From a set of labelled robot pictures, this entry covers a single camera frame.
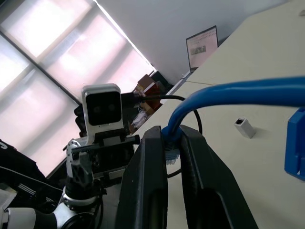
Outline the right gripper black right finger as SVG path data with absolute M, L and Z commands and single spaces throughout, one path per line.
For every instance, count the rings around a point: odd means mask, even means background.
M 258 229 L 227 165 L 197 130 L 181 126 L 179 142 L 188 229 Z

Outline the brown cardboard boxes pile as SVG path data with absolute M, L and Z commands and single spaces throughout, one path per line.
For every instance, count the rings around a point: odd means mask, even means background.
M 135 91 L 144 93 L 145 96 L 157 96 L 165 95 L 173 88 L 160 72 L 155 72 L 152 76 L 145 75 L 142 77 L 135 87 Z M 152 115 L 160 107 L 160 99 L 148 100 L 140 103 L 141 108 L 147 113 L 147 115 Z

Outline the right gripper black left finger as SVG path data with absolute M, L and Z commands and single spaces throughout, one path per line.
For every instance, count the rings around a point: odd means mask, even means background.
M 160 126 L 147 130 L 123 177 L 115 229 L 166 229 L 168 181 Z

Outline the blue plastic block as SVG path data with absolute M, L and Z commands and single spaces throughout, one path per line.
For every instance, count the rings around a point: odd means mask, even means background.
M 288 120 L 284 169 L 305 181 L 305 108 L 299 108 Z

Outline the white coupler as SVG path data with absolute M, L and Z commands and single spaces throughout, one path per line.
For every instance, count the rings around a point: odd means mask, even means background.
M 239 131 L 239 133 L 243 137 L 246 137 L 249 139 L 251 139 L 256 133 L 256 130 L 251 126 L 249 121 L 244 117 L 238 118 L 235 121 L 234 126 L 236 127 L 236 129 Z

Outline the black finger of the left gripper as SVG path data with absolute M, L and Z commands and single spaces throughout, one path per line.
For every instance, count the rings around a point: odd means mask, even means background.
M 93 183 L 92 162 L 87 152 L 72 154 L 72 179 L 82 187 L 87 187 Z

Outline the laptop screen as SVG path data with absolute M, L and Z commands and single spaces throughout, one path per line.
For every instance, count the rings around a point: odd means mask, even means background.
M 199 68 L 219 47 L 217 27 L 212 26 L 186 39 L 190 72 Z

